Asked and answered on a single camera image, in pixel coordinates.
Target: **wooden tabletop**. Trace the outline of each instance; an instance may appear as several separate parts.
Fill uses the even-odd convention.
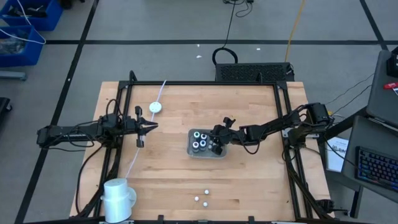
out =
[[[94,119],[104,115],[106,104],[116,97],[117,82],[104,82],[99,93]],[[303,83],[288,83],[292,108],[306,104]],[[143,109],[150,120],[149,104],[156,100],[160,86],[134,86],[130,115],[134,107]],[[285,113],[283,94],[280,92]],[[282,138],[275,133],[261,142],[255,155],[242,146],[228,145],[225,158],[193,159],[187,154],[187,133],[192,128],[212,129],[228,116],[236,119],[233,129],[263,124],[277,118],[271,86],[165,86],[160,97],[163,109],[155,115],[159,127],[146,136],[127,180],[137,192],[132,219],[156,220],[294,220],[289,181],[282,154]],[[136,135],[125,136],[119,177],[125,177],[137,147]],[[316,140],[307,147],[318,150]],[[86,151],[87,158],[95,147]],[[79,193],[84,207],[98,188],[105,150],[87,163]],[[320,156],[302,149],[309,189],[316,199],[330,198]],[[302,194],[297,188],[301,214]],[[71,215],[75,215],[72,206]]]

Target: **plastic bin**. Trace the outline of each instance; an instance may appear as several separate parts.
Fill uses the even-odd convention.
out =
[[[47,17],[28,17],[30,23],[35,27],[36,30],[54,30],[60,20],[63,9],[59,5],[57,0],[19,0],[22,5],[25,3],[31,5],[37,4],[40,7],[43,4],[47,5]],[[8,0],[4,7],[0,11],[0,19],[3,19],[10,26],[24,26],[29,25],[25,20],[25,17],[7,16],[7,12],[11,6],[21,9],[17,0]]]
[[[17,30],[21,30],[29,34],[29,40],[43,42],[43,39],[39,36],[39,34],[34,30],[32,26],[0,28],[9,34],[17,33]],[[0,39],[6,38],[10,37],[0,32]],[[0,54],[0,67],[35,65],[39,60],[42,48],[42,44],[26,42],[24,50],[19,54]]]

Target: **metal frame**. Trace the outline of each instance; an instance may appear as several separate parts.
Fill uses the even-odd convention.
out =
[[[130,100],[131,100],[131,94],[132,94],[132,88],[134,85],[161,85],[163,82],[148,82],[148,81],[137,81],[135,75],[133,73],[130,74],[130,80],[129,81],[120,81],[119,85],[118,85],[118,92],[116,94],[116,101],[120,104],[121,103],[121,96],[123,91],[126,89],[127,90],[127,94],[126,94],[126,99],[124,102],[124,114],[128,114],[128,108],[130,105]],[[284,101],[285,101],[285,106],[286,106],[286,110],[289,113],[292,109],[291,109],[291,105],[290,105],[290,99],[289,99],[289,93],[287,91],[287,85],[286,82],[277,82],[277,83],[270,83],[270,82],[208,82],[208,81],[203,81],[203,82],[175,82],[175,81],[169,81],[166,83],[166,85],[253,85],[253,86],[259,86],[259,85],[264,85],[264,86],[272,86],[274,89],[274,95],[275,95],[275,104],[276,104],[276,108],[277,108],[277,114],[278,117],[281,118],[283,116],[283,112],[282,112],[282,105],[280,102],[280,95],[279,95],[279,88],[282,89],[283,95],[284,95]],[[117,175],[118,173],[118,168],[119,168],[119,161],[120,161],[120,155],[121,154],[121,150],[123,147],[123,137],[119,137],[118,139],[118,146],[115,150],[116,150],[116,156],[115,156],[115,160],[114,160],[114,164],[117,164],[117,168],[115,170],[115,174]],[[285,141],[282,141],[282,146],[284,149],[287,149],[288,146],[286,146]],[[103,185],[106,181],[107,181],[107,173],[108,173],[108,166],[109,166],[109,161],[111,158],[111,151],[113,149],[111,148],[107,148],[106,149],[106,153],[105,153],[105,157],[104,157],[104,162],[103,162],[103,167],[102,167],[102,172],[101,172],[101,178],[100,178],[100,185]],[[42,154],[47,154],[46,150],[43,150],[40,152],[40,155]],[[289,161],[291,159],[290,157],[290,153],[288,150],[285,150],[285,159],[287,161]],[[297,171],[300,177],[300,181],[301,183],[303,183],[303,185],[308,189],[308,184],[305,181],[305,174],[304,174],[304,169],[303,169],[303,164],[302,164],[302,158],[300,155],[300,151],[296,152],[295,158],[297,160]],[[286,168],[289,169],[289,167],[292,167],[292,163],[291,162],[286,162]],[[35,185],[39,179],[41,173],[41,167],[35,167],[35,171],[32,174],[32,178],[30,180],[28,190],[34,190],[35,189]],[[301,214],[300,214],[300,207],[299,207],[299,201],[297,198],[297,190],[296,190],[296,183],[294,182],[293,178],[291,178],[291,176],[289,176],[289,187],[290,187],[290,194],[292,197],[292,206],[293,206],[293,210],[294,210],[294,216],[296,221],[298,222],[306,222],[306,223],[353,223],[353,222],[340,222],[337,220],[320,220],[320,219],[313,219],[312,217],[312,208],[309,204],[309,202],[307,201],[307,199],[305,197],[303,197],[304,199],[304,205],[305,205],[305,211],[306,211],[306,218],[302,218]],[[27,203],[22,203],[21,208],[19,210],[19,217],[25,217],[25,214],[27,212],[27,209],[29,207],[30,204],[30,200],[32,198],[32,194],[26,194],[25,197],[29,197],[30,198],[27,200]],[[67,219],[67,220],[53,220],[53,221],[47,221],[47,222],[35,222],[35,223],[99,223],[99,222],[103,222],[104,221],[104,217],[100,217],[100,210],[101,210],[101,201],[98,201],[94,207],[94,217],[93,218],[71,218],[71,219]],[[241,221],[241,222],[227,222],[227,221],[165,221],[163,220],[163,215],[159,214],[159,218],[158,220],[134,220],[135,224],[140,224],[140,223],[270,223],[270,222],[257,222],[254,221],[254,217],[248,217],[249,221]]]

